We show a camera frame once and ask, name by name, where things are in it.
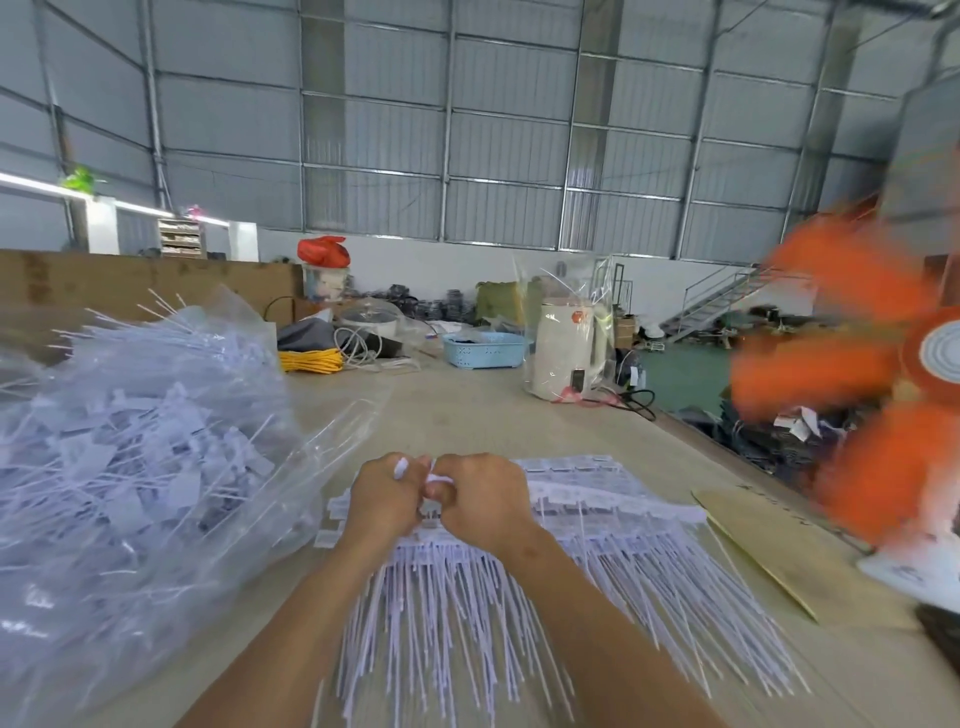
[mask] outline table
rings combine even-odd
[[[306,392],[357,383],[362,377],[388,377],[394,392],[376,432],[327,484],[327,496],[341,493],[361,462],[389,450],[414,455],[485,450],[514,458],[605,453],[651,490],[678,502],[691,502],[691,490],[733,488],[749,476],[717,462],[696,439],[685,442],[672,434],[676,425],[651,424],[608,407],[537,400],[521,391],[514,370],[462,371],[429,360],[418,373],[297,376],[293,385]],[[851,558],[855,555],[851,548]],[[170,728],[322,557],[305,548],[274,565],[164,670],[78,728]],[[960,721],[960,680],[922,632],[819,626],[745,560],[734,560],[783,628],[813,694],[767,697],[732,676],[714,681],[712,704],[732,728],[946,728]],[[370,686],[354,725],[393,724],[383,694]],[[497,710],[500,726],[556,724],[534,697],[520,704],[504,699]],[[324,706],[321,725],[342,725],[336,713],[336,706]],[[458,718],[461,728],[487,725],[469,708],[462,708]],[[435,716],[425,724],[444,725]]]

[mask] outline blue plastic basket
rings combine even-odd
[[[526,341],[515,333],[480,332],[481,341],[459,342],[458,334],[448,333],[444,340],[446,360],[461,369],[518,367],[523,363]]]

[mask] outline staircase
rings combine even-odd
[[[774,273],[770,268],[753,267],[729,271],[721,268],[687,286],[681,312],[660,324],[668,342],[708,327],[735,303],[769,283]]]

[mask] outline white pillar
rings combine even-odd
[[[260,246],[256,240],[256,223],[230,221],[230,260],[260,262]]]
[[[86,201],[86,240],[89,253],[120,255],[117,205],[112,197]]]

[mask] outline clear plastic bag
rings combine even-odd
[[[52,367],[0,355],[2,725],[66,724],[133,685],[306,544],[389,397],[304,386],[295,411],[241,299],[163,313],[67,334]]]
[[[537,268],[515,265],[526,390],[547,401],[591,399],[616,365],[611,259],[557,254]]]

